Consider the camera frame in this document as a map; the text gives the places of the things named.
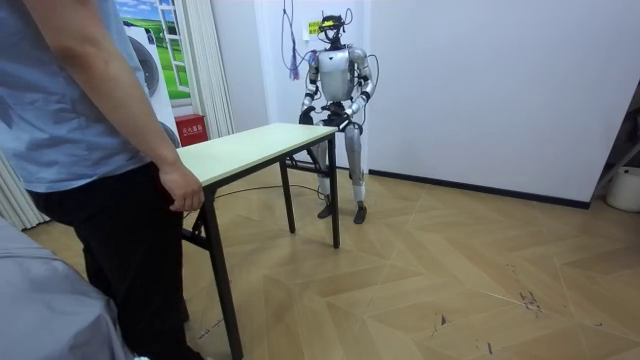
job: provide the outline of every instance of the robot leg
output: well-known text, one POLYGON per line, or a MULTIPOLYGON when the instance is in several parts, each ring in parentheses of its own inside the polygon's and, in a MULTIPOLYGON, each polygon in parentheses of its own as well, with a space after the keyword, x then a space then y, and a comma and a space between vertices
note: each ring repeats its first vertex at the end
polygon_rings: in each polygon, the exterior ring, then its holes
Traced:
MULTIPOLYGON (((317 126, 324 126, 322 121, 319 121, 317 126)), ((326 142, 321 142, 320 144, 311 148, 311 152, 315 155, 315 158, 318 161, 318 165, 320 169, 326 171, 328 169, 327 166, 327 152, 329 151, 329 145, 326 142)), ((325 207, 318 213, 319 219, 327 218, 331 215, 331 186, 329 182, 329 178, 318 174, 318 184, 320 185, 320 192, 324 195, 325 199, 325 207)))
POLYGON ((353 219, 356 224, 364 223, 367 217, 367 207, 364 206, 365 187, 360 136, 360 128, 353 123, 349 124, 344 130, 347 159, 349 160, 349 177, 353 186, 353 198, 358 203, 358 212, 353 219))

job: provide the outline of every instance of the curtain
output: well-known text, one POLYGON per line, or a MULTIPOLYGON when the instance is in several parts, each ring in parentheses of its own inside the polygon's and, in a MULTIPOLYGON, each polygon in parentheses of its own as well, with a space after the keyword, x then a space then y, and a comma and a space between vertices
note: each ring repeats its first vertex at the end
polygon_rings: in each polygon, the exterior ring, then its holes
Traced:
POLYGON ((40 214, 22 182, 0 153, 0 217, 16 228, 28 229, 49 220, 40 214))
POLYGON ((229 90, 211 1, 176 0, 175 5, 193 109, 206 116, 210 138, 233 134, 229 90))

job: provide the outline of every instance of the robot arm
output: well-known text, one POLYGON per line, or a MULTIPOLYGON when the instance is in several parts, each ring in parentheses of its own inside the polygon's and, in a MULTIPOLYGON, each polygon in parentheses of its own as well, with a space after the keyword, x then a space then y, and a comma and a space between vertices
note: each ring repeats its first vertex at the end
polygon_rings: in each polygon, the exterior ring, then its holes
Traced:
POLYGON ((376 91, 376 85, 373 81, 373 74, 371 67, 369 66, 369 60, 367 59, 366 51, 359 48, 350 48, 349 57, 358 66, 360 72, 360 80, 362 80, 362 92, 351 103, 351 106, 345 110, 345 113, 351 118, 357 114, 365 105, 369 102, 371 97, 376 91))
POLYGON ((304 100, 302 101, 302 113, 311 107, 313 100, 316 95, 318 95, 318 79, 318 56, 316 55, 313 60, 309 62, 309 83, 307 84, 307 92, 304 94, 304 100))

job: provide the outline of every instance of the fire extinguisher box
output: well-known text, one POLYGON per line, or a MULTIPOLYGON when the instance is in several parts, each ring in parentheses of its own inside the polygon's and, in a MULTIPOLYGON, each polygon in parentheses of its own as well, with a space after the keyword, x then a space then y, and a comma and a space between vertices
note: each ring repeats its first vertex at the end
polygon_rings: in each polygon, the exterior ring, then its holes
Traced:
POLYGON ((192 114, 176 117, 180 144, 183 147, 209 140, 204 115, 192 114))

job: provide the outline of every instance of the black pants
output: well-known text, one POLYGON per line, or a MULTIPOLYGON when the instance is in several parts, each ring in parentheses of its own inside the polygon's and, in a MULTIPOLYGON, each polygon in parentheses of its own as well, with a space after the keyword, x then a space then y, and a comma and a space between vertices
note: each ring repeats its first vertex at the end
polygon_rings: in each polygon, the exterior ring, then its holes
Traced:
POLYGON ((182 323, 182 214, 158 169, 124 174, 60 192, 31 192, 38 209, 74 228, 89 282, 113 299, 129 348, 151 360, 201 360, 182 323))

